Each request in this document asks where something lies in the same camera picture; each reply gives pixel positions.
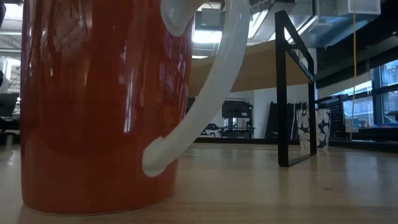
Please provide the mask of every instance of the mug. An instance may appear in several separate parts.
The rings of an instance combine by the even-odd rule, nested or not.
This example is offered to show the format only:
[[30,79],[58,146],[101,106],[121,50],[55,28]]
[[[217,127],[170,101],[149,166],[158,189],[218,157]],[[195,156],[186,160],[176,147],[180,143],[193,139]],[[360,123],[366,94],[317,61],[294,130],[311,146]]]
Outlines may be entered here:
[[21,179],[29,208],[91,215],[173,193],[177,157],[223,104],[248,39],[248,1],[227,0],[220,49],[185,115],[193,15],[205,2],[25,1]]

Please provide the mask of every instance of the glass window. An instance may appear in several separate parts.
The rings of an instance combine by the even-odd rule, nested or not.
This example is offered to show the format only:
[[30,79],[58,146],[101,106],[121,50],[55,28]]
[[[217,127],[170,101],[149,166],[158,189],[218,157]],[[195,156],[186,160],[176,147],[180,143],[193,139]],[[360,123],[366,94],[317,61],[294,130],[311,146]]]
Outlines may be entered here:
[[[365,83],[357,85],[355,87],[355,94],[363,93],[363,92],[371,91],[371,90],[372,90],[372,81],[370,80]],[[354,87],[351,87],[351,88],[348,88],[341,92],[335,93],[335,94],[333,94],[333,96],[342,95],[342,94],[352,95],[353,93],[354,93]]]
[[381,85],[391,86],[398,83],[398,60],[381,66]]
[[[344,101],[345,119],[351,119],[353,114],[353,101]],[[359,119],[359,127],[367,128],[374,125],[373,98],[367,96],[355,99],[354,119]]]
[[384,124],[396,124],[398,123],[398,91],[390,91],[383,94],[383,110]]

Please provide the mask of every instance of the ceiling light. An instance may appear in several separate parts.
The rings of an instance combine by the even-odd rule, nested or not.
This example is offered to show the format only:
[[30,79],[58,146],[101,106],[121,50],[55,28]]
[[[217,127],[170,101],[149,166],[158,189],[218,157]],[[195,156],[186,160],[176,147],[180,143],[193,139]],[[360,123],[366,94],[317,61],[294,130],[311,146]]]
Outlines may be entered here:
[[22,33],[14,31],[0,31],[0,35],[22,35]]
[[264,19],[266,18],[267,14],[268,10],[265,10],[262,12],[258,12],[252,16],[253,20],[250,21],[249,25],[249,39],[253,38],[254,35],[257,33],[262,22],[264,22]]
[[199,56],[199,55],[192,55],[192,59],[203,59],[207,58],[208,56]]
[[[298,34],[302,35],[304,33],[304,31],[306,31],[316,20],[318,19],[318,16],[314,16],[308,23],[306,23],[300,30],[298,30]],[[269,41],[271,40],[275,40],[276,34],[274,33],[271,38],[269,39]],[[292,43],[294,40],[293,38],[290,36],[289,32],[287,31],[287,29],[285,28],[285,39],[289,42]]]
[[195,30],[193,41],[199,44],[220,43],[222,36],[222,31]]
[[221,10],[221,2],[206,2],[199,7],[197,11],[201,11],[202,9],[220,9]]
[[6,15],[4,20],[20,21],[22,22],[23,5],[19,4],[4,4],[6,6]]

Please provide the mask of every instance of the mug handle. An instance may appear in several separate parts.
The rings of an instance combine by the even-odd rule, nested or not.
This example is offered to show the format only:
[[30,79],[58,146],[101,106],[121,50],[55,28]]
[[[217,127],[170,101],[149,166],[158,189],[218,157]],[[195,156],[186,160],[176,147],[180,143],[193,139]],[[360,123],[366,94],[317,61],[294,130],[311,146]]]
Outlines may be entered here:
[[[204,0],[162,0],[161,13],[166,28],[175,36]],[[161,174],[206,128],[230,93],[238,76],[249,32],[248,0],[226,0],[226,14],[220,47],[210,74],[180,124],[165,138],[158,138],[144,150],[142,169],[149,177]]]

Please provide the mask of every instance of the cable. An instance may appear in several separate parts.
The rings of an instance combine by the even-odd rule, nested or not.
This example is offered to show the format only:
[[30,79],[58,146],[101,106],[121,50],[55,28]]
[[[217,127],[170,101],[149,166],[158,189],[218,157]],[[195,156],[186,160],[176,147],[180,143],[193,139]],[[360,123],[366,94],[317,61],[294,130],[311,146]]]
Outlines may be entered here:
[[349,140],[353,140],[354,131],[354,105],[355,105],[355,86],[356,86],[356,0],[354,0],[354,93],[353,93],[353,111],[351,114],[351,134]]

